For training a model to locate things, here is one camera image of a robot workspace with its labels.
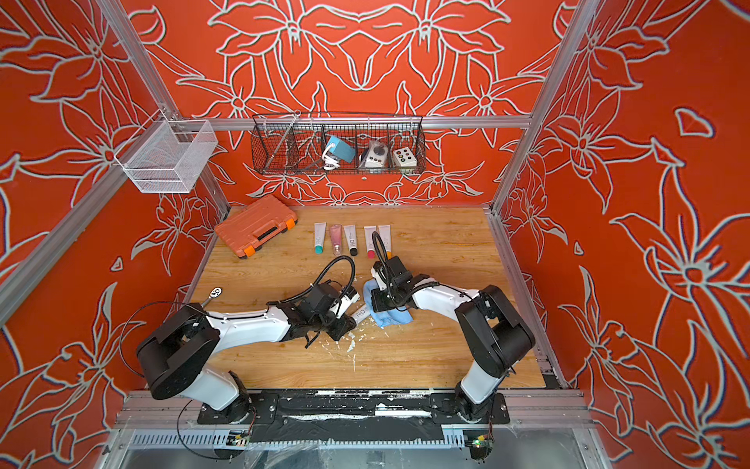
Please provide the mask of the blue microfiber cloth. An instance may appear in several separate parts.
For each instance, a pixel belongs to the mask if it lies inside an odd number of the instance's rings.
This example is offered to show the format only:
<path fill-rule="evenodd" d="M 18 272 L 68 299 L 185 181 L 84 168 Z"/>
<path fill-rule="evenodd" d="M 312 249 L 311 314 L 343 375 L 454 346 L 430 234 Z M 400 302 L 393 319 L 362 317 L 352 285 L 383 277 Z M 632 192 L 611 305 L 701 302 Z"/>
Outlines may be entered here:
<path fill-rule="evenodd" d="M 387 326 L 405 326 L 406 324 L 413 322 L 413 318 L 407 309 L 392 309 L 384 312 L 376 312 L 373 306 L 372 293 L 377 289 L 378 283 L 375 279 L 371 279 L 363 285 L 363 299 L 366 305 L 366 310 L 379 328 L 386 328 Z"/>

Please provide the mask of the orange cap toothpaste tube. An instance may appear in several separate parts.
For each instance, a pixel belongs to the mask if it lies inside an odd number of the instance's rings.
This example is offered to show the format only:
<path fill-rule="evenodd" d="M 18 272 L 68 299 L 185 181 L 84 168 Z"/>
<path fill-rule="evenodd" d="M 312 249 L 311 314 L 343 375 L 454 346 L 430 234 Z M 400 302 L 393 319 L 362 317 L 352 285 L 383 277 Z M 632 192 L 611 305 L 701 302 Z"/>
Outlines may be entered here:
<path fill-rule="evenodd" d="M 390 225 L 380 225 L 378 227 L 378 233 L 386 249 L 388 258 L 393 257 L 392 249 L 392 230 Z"/>

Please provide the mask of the pink cap toothpaste tube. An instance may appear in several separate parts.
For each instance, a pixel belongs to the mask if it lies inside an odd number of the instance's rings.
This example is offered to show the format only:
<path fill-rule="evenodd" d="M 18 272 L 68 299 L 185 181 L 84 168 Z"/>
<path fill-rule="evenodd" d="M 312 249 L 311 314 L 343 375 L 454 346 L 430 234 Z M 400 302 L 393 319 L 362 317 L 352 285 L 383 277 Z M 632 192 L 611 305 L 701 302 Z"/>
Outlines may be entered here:
<path fill-rule="evenodd" d="M 375 243 L 373 240 L 373 235 L 377 233 L 377 227 L 376 226 L 365 226 L 364 227 L 364 235 L 365 235 L 365 243 L 366 243 L 366 252 L 367 257 L 370 259 L 376 258 L 376 251 L 375 251 Z"/>

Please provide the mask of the black cap white tube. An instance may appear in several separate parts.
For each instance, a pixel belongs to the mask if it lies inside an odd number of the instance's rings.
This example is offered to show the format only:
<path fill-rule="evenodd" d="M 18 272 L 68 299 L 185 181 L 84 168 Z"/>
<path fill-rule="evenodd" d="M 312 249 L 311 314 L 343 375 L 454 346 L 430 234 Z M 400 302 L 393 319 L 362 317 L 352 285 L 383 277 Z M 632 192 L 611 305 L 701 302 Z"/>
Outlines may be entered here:
<path fill-rule="evenodd" d="M 352 257 L 359 254 L 359 244 L 357 243 L 357 227 L 355 225 L 345 225 L 343 227 L 347 250 Z"/>

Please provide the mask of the pink translucent tube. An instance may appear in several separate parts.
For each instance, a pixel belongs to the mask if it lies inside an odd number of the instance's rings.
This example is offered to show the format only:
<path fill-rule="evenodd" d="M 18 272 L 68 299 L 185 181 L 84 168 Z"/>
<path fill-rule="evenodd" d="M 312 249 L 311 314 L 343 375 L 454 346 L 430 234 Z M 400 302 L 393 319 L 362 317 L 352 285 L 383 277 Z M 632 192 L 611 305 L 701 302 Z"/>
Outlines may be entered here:
<path fill-rule="evenodd" d="M 333 255 L 338 257 L 343 254 L 343 226 L 340 224 L 334 224 L 329 227 L 329 235 L 331 240 L 331 246 Z"/>

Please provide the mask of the green cap toothpaste tube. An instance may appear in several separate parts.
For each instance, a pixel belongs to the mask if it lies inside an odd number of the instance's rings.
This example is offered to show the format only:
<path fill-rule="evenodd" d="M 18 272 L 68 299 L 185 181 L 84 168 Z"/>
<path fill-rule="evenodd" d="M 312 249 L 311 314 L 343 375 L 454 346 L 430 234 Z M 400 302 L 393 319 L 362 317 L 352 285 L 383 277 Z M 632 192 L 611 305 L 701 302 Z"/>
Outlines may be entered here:
<path fill-rule="evenodd" d="M 327 231 L 326 222 L 314 224 L 314 253 L 322 254 L 324 252 L 325 235 Z"/>

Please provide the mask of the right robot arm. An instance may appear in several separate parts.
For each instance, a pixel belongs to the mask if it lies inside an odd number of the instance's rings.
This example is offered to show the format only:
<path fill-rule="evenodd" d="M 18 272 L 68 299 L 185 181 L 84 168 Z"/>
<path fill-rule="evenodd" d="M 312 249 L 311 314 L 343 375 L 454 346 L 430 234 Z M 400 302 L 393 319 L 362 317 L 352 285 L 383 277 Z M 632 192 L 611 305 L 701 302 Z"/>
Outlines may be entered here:
<path fill-rule="evenodd" d="M 530 352 L 536 339 L 503 290 L 496 285 L 462 289 L 427 275 L 414 276 L 390 257 L 379 233 L 371 235 L 377 261 L 371 292 L 375 313 L 430 311 L 455 320 L 472 354 L 467 374 L 455 388 L 455 412 L 475 423 L 490 416 L 494 396 L 512 368 Z"/>

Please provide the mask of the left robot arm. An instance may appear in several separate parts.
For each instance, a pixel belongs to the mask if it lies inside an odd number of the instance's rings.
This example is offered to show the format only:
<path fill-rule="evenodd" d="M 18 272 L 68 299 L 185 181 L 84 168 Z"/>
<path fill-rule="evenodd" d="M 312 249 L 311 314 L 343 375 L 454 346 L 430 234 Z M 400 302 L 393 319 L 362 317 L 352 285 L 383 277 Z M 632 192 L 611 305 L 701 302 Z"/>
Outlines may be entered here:
<path fill-rule="evenodd" d="M 310 347 L 327 334 L 338 341 L 356 326 L 347 310 L 359 301 L 355 261 L 340 255 L 305 290 L 271 301 L 262 311 L 224 314 L 187 303 L 137 348 L 136 358 L 152 398 L 182 396 L 202 404 L 208 423 L 242 423 L 258 409 L 238 375 L 210 365 L 228 349 L 296 339 Z"/>

